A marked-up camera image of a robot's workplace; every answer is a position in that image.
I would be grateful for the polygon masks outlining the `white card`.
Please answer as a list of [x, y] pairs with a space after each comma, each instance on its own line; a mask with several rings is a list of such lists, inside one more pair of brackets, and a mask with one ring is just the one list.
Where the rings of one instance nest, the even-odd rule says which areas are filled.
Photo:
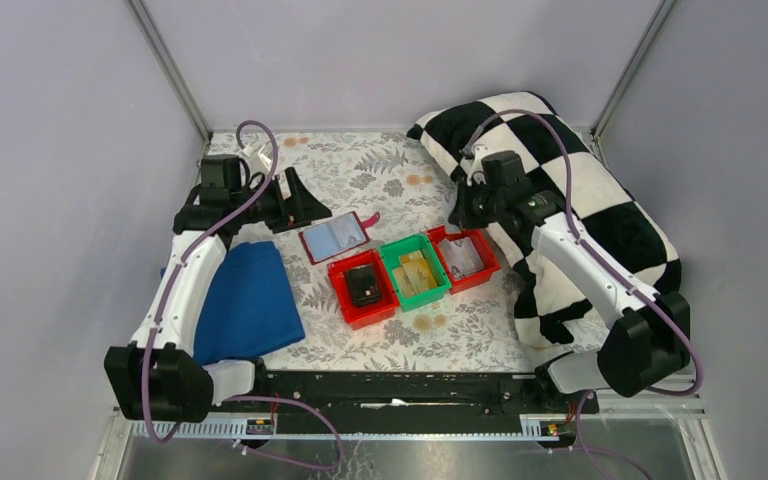
[[330, 229], [341, 250], [348, 250], [368, 241], [364, 227], [354, 212], [333, 219]]

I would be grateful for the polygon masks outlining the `red leather card holder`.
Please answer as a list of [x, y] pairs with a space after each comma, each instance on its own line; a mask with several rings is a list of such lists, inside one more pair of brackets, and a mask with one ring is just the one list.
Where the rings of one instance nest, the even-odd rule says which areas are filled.
[[369, 243], [367, 230], [380, 218], [379, 212], [366, 219], [355, 211], [348, 212], [303, 230], [299, 239], [311, 264], [320, 264]]

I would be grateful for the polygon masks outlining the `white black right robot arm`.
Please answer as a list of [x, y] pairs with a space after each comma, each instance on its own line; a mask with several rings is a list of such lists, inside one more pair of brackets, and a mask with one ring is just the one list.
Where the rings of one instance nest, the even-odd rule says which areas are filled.
[[456, 186], [450, 218], [458, 227], [499, 225], [519, 249], [558, 268], [608, 329], [598, 349], [565, 354], [539, 367], [533, 386], [539, 407], [557, 412], [584, 390], [632, 397], [690, 363], [688, 302], [677, 292], [658, 292], [623, 267], [565, 200], [535, 189], [518, 154], [484, 157], [478, 180], [463, 177]]

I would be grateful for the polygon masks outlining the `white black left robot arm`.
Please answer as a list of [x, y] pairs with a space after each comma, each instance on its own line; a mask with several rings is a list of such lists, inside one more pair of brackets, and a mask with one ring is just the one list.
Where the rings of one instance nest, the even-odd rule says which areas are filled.
[[205, 366], [196, 359], [196, 332], [209, 287], [233, 238], [248, 224], [274, 233], [331, 217], [294, 168], [280, 176], [255, 162], [212, 155], [173, 223], [173, 243], [160, 285], [142, 323], [124, 346], [108, 349], [104, 369], [129, 420], [199, 423], [233, 398], [256, 411], [270, 385], [252, 360], [238, 354]]

